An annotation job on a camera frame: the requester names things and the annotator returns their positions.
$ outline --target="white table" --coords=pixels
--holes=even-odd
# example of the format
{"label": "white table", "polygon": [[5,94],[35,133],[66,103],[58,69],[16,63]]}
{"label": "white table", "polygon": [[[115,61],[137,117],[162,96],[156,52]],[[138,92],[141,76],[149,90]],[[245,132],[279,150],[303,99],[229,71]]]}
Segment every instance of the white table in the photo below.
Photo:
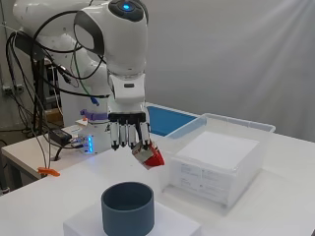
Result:
{"label": "white table", "polygon": [[315,229],[315,144],[272,135],[263,171],[229,212],[176,189],[159,194],[161,171],[143,168],[128,148],[106,151],[1,197],[1,235],[62,236],[64,220],[122,181],[149,184],[160,203],[203,223],[208,236],[307,236]]}
{"label": "white table", "polygon": [[[81,130],[79,125],[73,125],[64,129],[71,135],[76,135]],[[49,161],[49,145],[43,136],[39,136],[46,161]],[[51,146],[51,157],[54,157],[59,147]],[[41,178],[37,173],[38,167],[44,167],[44,159],[36,138],[22,141],[10,146],[2,147],[2,154],[7,158],[8,168],[15,189],[22,187],[20,172],[28,175],[33,180]],[[60,171],[74,164],[84,161],[91,155],[81,153],[78,149],[62,149],[58,161],[51,161],[51,168]]]}

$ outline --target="robot finger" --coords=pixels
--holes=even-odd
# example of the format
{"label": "robot finger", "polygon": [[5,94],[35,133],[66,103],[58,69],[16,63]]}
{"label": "robot finger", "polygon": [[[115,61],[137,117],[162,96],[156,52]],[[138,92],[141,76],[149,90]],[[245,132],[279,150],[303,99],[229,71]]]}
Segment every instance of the robot finger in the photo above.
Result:
{"label": "robot finger", "polygon": [[119,142],[118,142],[118,123],[117,122],[111,122],[110,123],[110,138],[111,138],[111,147],[114,150],[117,150],[119,148]]}
{"label": "robot finger", "polygon": [[144,149],[148,149],[150,145],[149,126],[147,122],[140,123],[140,130],[142,136],[142,144]]}
{"label": "robot finger", "polygon": [[126,125],[120,125],[119,126],[119,144],[122,147],[125,147],[127,145],[127,132],[126,132],[127,126]]}
{"label": "robot finger", "polygon": [[136,145],[136,126],[128,125],[128,145],[130,148],[134,148]]}

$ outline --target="blue light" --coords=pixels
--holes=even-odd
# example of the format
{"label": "blue light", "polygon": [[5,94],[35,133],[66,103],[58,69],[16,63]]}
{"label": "blue light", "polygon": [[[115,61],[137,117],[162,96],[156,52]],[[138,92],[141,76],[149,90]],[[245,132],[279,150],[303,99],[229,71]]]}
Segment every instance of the blue light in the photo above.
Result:
{"label": "blue light", "polygon": [[129,9],[130,9],[130,6],[129,6],[128,4],[124,4],[122,7],[123,7],[125,10],[129,10]]}

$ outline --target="transparent plastic container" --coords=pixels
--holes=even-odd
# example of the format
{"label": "transparent plastic container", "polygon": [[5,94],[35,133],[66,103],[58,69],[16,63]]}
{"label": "transparent plastic container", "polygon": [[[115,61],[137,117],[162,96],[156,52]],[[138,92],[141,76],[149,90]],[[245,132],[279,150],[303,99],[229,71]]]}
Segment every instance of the transparent plastic container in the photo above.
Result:
{"label": "transparent plastic container", "polygon": [[157,142],[168,164],[164,186],[233,206],[262,167],[275,130],[214,114],[200,116]]}

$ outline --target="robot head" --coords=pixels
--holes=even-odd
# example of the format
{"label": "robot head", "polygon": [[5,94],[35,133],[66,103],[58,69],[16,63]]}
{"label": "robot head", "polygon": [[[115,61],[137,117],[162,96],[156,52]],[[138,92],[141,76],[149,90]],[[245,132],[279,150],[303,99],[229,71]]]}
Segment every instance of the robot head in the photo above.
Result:
{"label": "robot head", "polygon": [[148,11],[139,0],[113,0],[78,12],[74,32],[89,51],[103,55],[117,75],[143,72],[148,45]]}

